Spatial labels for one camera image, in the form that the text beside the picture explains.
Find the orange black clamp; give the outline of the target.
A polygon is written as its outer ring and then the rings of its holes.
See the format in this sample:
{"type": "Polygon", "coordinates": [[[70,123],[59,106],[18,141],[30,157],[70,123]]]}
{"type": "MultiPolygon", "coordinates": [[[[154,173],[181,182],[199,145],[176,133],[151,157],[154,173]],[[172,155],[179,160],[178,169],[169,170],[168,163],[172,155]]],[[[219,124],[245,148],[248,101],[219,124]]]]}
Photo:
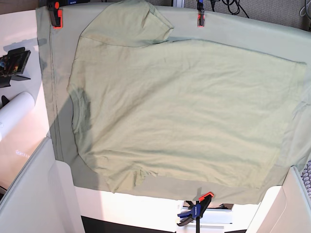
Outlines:
{"type": "Polygon", "coordinates": [[[203,0],[197,1],[198,20],[197,27],[204,27],[205,25],[205,9],[203,0]]]}
{"type": "Polygon", "coordinates": [[[48,0],[47,9],[49,11],[51,25],[54,29],[63,28],[63,12],[60,9],[60,2],[58,0],[48,0]]]}

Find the orange black clamp top left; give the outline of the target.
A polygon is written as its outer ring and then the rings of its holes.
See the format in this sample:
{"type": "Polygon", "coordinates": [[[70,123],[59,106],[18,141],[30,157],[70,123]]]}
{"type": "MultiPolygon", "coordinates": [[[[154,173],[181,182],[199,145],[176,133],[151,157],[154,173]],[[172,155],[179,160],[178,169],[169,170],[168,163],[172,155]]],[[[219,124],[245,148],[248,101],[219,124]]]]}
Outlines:
{"type": "Polygon", "coordinates": [[[51,25],[54,29],[63,28],[63,12],[60,9],[60,2],[58,0],[48,0],[47,9],[49,11],[51,25]]]}

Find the black tablet on stand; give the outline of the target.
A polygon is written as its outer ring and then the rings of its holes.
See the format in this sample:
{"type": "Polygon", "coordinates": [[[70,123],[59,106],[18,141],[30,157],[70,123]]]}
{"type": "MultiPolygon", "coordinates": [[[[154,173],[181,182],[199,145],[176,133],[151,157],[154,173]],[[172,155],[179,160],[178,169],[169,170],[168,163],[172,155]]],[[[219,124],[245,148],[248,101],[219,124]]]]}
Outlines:
{"type": "Polygon", "coordinates": [[[29,60],[31,51],[24,47],[13,49],[0,58],[0,87],[10,87],[10,81],[30,80],[22,74],[29,60]]]}

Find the orange black clamp top middle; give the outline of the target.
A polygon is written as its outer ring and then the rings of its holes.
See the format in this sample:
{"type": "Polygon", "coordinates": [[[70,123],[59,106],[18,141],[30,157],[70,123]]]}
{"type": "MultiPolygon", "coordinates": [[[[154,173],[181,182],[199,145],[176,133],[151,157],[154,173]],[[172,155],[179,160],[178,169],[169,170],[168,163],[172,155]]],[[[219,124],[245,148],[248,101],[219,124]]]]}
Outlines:
{"type": "Polygon", "coordinates": [[[197,27],[204,27],[205,25],[205,9],[203,0],[197,1],[198,20],[197,27]]]}

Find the blue orange bar clamp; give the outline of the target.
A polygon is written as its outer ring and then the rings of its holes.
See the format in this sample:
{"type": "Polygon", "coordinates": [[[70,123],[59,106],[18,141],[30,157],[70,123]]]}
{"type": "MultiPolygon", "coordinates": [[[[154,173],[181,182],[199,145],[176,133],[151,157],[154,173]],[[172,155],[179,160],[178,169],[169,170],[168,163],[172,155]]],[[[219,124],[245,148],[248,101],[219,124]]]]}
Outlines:
{"type": "Polygon", "coordinates": [[[196,233],[200,233],[200,219],[203,217],[205,210],[208,208],[211,203],[214,194],[208,192],[201,196],[195,204],[191,201],[186,201],[189,204],[189,211],[179,213],[177,216],[180,218],[180,222],[177,223],[177,226],[183,227],[188,225],[190,222],[195,221],[196,223],[196,233]]]}

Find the light green T-shirt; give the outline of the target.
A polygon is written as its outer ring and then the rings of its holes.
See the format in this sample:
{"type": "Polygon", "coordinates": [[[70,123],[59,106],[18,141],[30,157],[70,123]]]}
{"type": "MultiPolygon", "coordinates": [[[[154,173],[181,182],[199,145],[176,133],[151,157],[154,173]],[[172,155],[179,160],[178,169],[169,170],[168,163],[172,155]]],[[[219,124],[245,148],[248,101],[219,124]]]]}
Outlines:
{"type": "Polygon", "coordinates": [[[307,66],[206,40],[169,41],[151,4],[105,8],[79,36],[68,93],[78,154],[110,191],[148,175],[256,190],[281,151],[307,66]]]}

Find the grey-green table cloth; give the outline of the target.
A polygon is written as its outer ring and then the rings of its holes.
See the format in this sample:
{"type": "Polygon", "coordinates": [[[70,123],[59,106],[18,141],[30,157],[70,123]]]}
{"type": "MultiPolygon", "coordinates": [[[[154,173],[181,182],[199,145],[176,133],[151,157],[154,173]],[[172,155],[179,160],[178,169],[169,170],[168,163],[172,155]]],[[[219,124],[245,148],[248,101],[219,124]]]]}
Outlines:
{"type": "MultiPolygon", "coordinates": [[[[103,177],[93,172],[78,155],[72,131],[72,101],[67,92],[69,76],[78,38],[87,25],[105,8],[106,3],[84,3],[63,8],[64,26],[51,27],[46,7],[36,9],[37,37],[42,82],[50,125],[50,135],[56,160],[69,165],[73,183],[96,193],[108,191],[103,177]]],[[[266,53],[276,57],[311,62],[311,35],[309,32],[221,13],[208,13],[206,24],[197,28],[196,11],[187,8],[159,6],[158,11],[173,25],[172,41],[205,39],[216,43],[266,53]]],[[[311,73],[306,72],[303,94],[294,115],[292,126],[286,131],[283,152],[298,159],[302,170],[311,157],[311,73]]],[[[256,204],[262,201],[272,186],[275,167],[264,187],[259,190],[233,188],[214,183],[185,181],[161,176],[147,176],[131,191],[131,195],[189,200],[199,192],[211,191],[216,202],[256,204]]]]}

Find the white paper roll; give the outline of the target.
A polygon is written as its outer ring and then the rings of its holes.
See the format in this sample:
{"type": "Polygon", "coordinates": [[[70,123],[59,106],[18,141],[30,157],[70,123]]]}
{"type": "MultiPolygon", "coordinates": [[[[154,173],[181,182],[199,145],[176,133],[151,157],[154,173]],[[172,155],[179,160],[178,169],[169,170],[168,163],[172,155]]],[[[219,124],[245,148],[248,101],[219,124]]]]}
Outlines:
{"type": "Polygon", "coordinates": [[[35,106],[33,96],[21,92],[0,109],[0,140],[30,112],[35,106]]]}

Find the patterned mesh object right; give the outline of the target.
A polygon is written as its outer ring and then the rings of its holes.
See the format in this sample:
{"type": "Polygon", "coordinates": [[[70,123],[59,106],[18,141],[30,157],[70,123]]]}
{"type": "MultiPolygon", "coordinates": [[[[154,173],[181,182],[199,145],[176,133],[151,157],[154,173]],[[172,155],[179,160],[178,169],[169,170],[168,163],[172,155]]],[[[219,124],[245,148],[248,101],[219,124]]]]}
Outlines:
{"type": "Polygon", "coordinates": [[[307,164],[305,165],[302,171],[302,174],[301,174],[301,178],[305,186],[305,189],[308,193],[308,196],[310,198],[311,197],[311,160],[309,160],[307,164]]]}

